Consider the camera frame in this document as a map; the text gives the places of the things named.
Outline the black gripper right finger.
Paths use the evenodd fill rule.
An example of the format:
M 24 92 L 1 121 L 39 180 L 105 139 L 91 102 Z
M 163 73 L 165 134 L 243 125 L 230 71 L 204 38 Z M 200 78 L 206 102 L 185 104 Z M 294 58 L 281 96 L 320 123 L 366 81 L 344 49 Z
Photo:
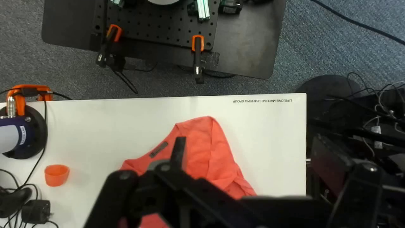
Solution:
M 314 173 L 334 197 L 327 228 L 405 228 L 404 187 L 377 163 L 318 134 Z

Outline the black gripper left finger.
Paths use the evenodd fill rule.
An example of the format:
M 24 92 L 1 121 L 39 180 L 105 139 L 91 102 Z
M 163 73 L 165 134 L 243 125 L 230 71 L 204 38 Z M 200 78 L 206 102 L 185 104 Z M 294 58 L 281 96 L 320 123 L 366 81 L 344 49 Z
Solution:
M 149 166 L 146 173 L 112 172 L 84 228 L 137 228 L 146 215 L 157 214 L 171 228 L 236 228 L 232 199 L 204 178 L 182 169 L 186 138 L 177 136 L 167 161 Z

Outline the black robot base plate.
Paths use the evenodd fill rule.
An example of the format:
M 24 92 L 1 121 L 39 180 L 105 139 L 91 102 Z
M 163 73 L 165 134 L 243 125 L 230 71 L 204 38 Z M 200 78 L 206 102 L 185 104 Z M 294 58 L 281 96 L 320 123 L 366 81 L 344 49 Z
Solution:
M 110 24 L 113 54 L 194 67 L 191 36 L 205 38 L 203 71 L 272 74 L 287 0 L 44 0 L 42 39 L 99 52 Z

